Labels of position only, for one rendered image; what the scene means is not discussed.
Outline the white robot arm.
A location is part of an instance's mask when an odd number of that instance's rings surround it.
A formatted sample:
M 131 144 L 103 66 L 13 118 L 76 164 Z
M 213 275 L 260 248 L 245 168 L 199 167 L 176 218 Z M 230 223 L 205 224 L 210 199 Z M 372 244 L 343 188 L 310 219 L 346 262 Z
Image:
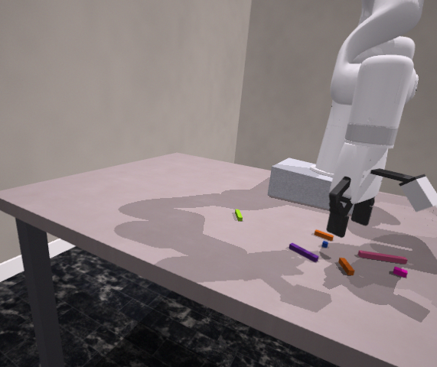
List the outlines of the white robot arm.
M 417 25 L 424 0 L 361 1 L 358 27 L 338 53 L 331 80 L 334 101 L 317 163 L 310 166 L 311 171 L 329 177 L 333 177 L 344 138 L 394 145 L 395 127 L 419 80 L 412 61 L 415 44 L 400 36 Z M 437 193 L 425 174 L 413 177 L 380 168 L 370 173 L 402 181 L 399 185 L 416 212 L 437 204 Z

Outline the orange rectangular bar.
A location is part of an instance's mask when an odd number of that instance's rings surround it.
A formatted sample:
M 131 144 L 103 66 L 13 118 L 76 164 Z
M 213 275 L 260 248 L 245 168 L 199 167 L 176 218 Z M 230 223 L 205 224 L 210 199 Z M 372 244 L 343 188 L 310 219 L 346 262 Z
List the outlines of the orange rectangular bar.
M 345 258 L 339 258 L 339 264 L 345 270 L 347 275 L 354 275 L 354 269 L 350 266 Z
M 330 241 L 332 241 L 333 238 L 334 238 L 333 235 L 327 234 L 327 233 L 319 231 L 319 230 L 315 230 L 315 234 L 314 235 L 317 235 L 319 237 L 322 237 L 322 238 L 330 240 Z

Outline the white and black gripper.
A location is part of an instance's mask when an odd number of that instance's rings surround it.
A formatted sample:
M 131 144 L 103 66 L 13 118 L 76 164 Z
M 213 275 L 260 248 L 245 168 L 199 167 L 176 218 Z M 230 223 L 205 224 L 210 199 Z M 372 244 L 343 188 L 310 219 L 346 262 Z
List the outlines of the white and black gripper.
M 329 233 L 341 238 L 345 236 L 349 220 L 347 215 L 353 204 L 351 220 L 368 225 L 374 197 L 383 179 L 370 172 L 385 169 L 388 148 L 393 148 L 393 145 L 374 145 L 346 139 L 344 142 L 331 182 L 327 225 Z M 345 208 L 340 201 L 346 203 Z

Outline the purple rod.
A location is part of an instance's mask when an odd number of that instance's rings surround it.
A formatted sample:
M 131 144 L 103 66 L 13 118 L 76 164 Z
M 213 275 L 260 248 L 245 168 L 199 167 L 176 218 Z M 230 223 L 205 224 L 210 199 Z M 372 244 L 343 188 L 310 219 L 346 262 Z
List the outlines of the purple rod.
M 300 255 L 302 255 L 302 256 L 312 260 L 313 262 L 317 262 L 318 261 L 318 257 L 319 256 L 309 252 L 308 250 L 306 250 L 306 249 L 304 249 L 304 248 L 302 248 L 302 247 L 300 247 L 300 246 L 298 246 L 298 245 L 296 245 L 294 243 L 289 244 L 289 248 L 292 251 L 297 252 Z

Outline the pink rod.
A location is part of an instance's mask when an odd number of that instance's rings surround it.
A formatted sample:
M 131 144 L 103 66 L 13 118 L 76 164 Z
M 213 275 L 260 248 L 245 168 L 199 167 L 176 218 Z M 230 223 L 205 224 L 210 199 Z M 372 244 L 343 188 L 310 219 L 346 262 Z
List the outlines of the pink rod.
M 407 263 L 407 259 L 405 257 L 395 256 L 395 255 L 386 255 L 386 254 L 380 254 L 380 253 L 376 253 L 376 252 L 365 252 L 365 251 L 361 251 L 361 250 L 359 250 L 358 255 L 361 258 L 371 258 L 371 259 L 376 259 L 376 260 L 381 260 L 381 261 L 391 261 L 391 262 L 396 262 L 396 263 L 401 263 L 401 264 Z

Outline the small magenta block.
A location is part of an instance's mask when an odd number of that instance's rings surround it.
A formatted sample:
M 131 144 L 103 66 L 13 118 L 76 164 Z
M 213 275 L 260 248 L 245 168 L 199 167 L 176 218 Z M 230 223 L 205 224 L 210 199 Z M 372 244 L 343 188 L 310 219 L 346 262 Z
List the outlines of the small magenta block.
M 397 274 L 399 276 L 405 277 L 405 278 L 407 276 L 407 270 L 404 270 L 404 269 L 398 268 L 398 267 L 394 268 L 393 273 Z

